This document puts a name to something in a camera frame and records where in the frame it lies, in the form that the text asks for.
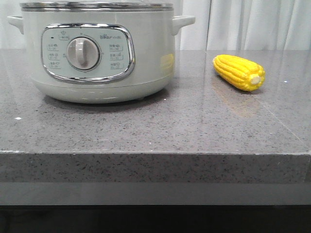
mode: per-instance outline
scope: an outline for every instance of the yellow corn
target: yellow corn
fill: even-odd
[[[213,60],[214,68],[228,83],[243,91],[253,91],[264,82],[264,69],[256,62],[222,54]]]

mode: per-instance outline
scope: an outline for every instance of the rotary knob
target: rotary knob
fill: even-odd
[[[99,60],[97,45],[86,37],[73,39],[67,46],[67,60],[77,69],[93,68]]]

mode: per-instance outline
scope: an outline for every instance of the slow cooker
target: slow cooker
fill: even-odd
[[[174,73],[174,35],[193,16],[145,2],[28,2],[8,22],[25,33],[31,78],[58,100],[141,99]]]

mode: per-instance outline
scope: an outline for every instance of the countertop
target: countertop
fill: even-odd
[[[222,53],[263,65],[263,86],[223,81]],[[45,96],[25,50],[0,54],[2,205],[311,204],[310,51],[177,51],[160,92],[95,105]]]

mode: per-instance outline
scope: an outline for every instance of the cooker lid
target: cooker lid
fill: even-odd
[[[36,9],[99,9],[108,8],[116,10],[135,10],[135,9],[152,9],[155,10],[173,10],[173,4],[169,3],[146,3],[144,1],[126,1],[126,2],[73,2],[73,1],[60,1],[60,2],[23,2],[20,3],[23,11],[36,11]]]

